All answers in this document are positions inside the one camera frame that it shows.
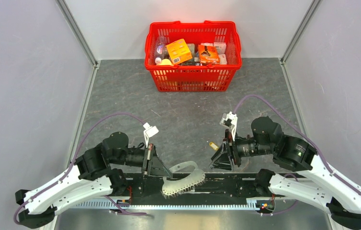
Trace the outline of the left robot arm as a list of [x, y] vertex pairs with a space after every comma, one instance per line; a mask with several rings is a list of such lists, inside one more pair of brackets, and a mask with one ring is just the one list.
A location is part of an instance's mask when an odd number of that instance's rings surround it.
[[138, 167], [142, 176], [172, 177], [154, 144], [130, 147], [127, 134], [114, 132], [43, 186], [18, 190], [15, 200], [22, 209], [15, 214], [16, 223], [36, 229], [52, 222], [69, 206], [94, 197], [131, 196], [125, 174], [112, 164]]

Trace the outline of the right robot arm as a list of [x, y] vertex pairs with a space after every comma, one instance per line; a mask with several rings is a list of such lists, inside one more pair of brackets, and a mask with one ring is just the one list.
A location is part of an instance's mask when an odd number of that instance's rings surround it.
[[244, 157], [271, 155], [275, 164], [311, 180], [314, 186], [289, 180], [271, 170], [261, 169], [254, 180], [260, 196], [281, 195], [323, 210], [343, 227], [361, 230], [361, 186], [342, 175], [321, 154], [301, 138], [284, 134], [269, 117], [251, 124], [252, 136], [240, 137], [237, 116], [224, 114], [220, 124], [226, 128], [221, 147], [211, 158], [211, 168], [231, 171]]

